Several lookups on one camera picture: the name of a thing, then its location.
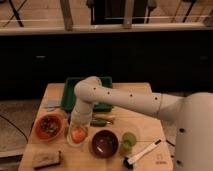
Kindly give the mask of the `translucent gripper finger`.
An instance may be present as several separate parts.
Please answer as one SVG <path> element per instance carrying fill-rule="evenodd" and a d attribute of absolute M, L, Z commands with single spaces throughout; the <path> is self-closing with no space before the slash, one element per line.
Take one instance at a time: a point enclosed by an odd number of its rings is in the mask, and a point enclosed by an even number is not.
<path fill-rule="evenodd" d="M 68 134 L 67 134 L 68 140 L 70 140 L 70 139 L 72 140 L 72 131 L 74 130 L 74 128 L 75 128 L 75 124 L 70 123 L 69 129 L 68 129 Z"/>
<path fill-rule="evenodd" d="M 83 131 L 85 132 L 86 137 L 88 137 L 88 132 L 89 132 L 89 127 L 88 127 L 88 125 L 82 125 L 81 127 L 82 127 Z"/>

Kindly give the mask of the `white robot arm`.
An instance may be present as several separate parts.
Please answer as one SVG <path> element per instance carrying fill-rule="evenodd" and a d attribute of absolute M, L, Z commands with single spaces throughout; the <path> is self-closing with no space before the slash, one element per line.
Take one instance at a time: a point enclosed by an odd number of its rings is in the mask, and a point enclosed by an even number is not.
<path fill-rule="evenodd" d="M 96 102 L 142 113 L 177 125 L 173 171 L 213 171 L 213 93 L 187 97 L 107 88 L 96 76 L 74 86 L 76 102 L 70 124 L 91 121 Z"/>

